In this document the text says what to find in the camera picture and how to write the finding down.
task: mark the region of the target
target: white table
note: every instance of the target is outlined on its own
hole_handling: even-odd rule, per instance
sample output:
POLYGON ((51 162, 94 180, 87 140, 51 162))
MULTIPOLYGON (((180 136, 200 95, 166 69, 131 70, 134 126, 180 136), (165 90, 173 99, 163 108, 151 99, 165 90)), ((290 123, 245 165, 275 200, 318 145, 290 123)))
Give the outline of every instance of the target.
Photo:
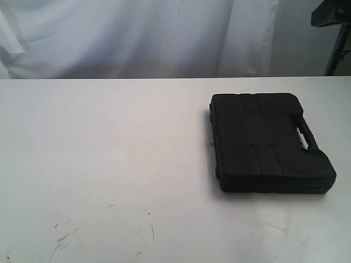
POLYGON ((350 77, 0 81, 0 262, 349 262, 350 100, 350 77), (326 195, 220 191, 208 104, 262 92, 299 98, 326 195))

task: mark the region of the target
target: white curtain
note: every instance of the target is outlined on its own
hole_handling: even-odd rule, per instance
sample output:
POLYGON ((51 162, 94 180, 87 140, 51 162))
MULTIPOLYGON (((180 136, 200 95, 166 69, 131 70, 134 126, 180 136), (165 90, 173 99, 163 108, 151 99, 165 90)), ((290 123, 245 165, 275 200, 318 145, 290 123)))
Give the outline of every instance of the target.
POLYGON ((338 28, 312 28, 310 13, 321 0, 307 2, 0 0, 0 78, 322 75, 338 28), (279 36, 276 27, 291 34, 279 36), (307 33, 296 39, 300 31, 307 33), (315 44, 311 37, 324 43, 303 46, 309 57, 300 61, 294 42, 315 44), (288 60, 280 59, 280 42, 288 60))

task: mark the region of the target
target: black plastic case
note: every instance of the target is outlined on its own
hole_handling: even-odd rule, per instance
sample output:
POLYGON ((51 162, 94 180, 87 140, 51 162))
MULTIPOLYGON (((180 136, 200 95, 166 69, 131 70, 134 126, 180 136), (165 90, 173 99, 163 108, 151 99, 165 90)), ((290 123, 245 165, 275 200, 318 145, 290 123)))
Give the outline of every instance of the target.
POLYGON ((326 193, 334 184, 335 170, 294 95, 216 94, 210 112, 223 191, 326 193))

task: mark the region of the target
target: table surface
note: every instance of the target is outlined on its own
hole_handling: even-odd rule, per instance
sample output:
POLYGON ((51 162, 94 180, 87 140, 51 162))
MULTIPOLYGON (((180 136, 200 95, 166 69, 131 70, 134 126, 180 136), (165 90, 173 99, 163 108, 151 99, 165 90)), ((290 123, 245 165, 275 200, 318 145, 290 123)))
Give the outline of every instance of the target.
POLYGON ((351 77, 0 81, 0 262, 349 262, 351 77), (337 180, 227 194, 215 93, 290 92, 337 180))

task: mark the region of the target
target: white backdrop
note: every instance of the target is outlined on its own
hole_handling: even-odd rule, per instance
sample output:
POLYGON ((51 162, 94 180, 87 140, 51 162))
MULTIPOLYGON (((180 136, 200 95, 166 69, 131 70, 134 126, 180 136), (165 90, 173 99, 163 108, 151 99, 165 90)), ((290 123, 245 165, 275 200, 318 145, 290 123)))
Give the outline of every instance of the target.
POLYGON ((322 75, 321 0, 0 0, 0 78, 322 75))

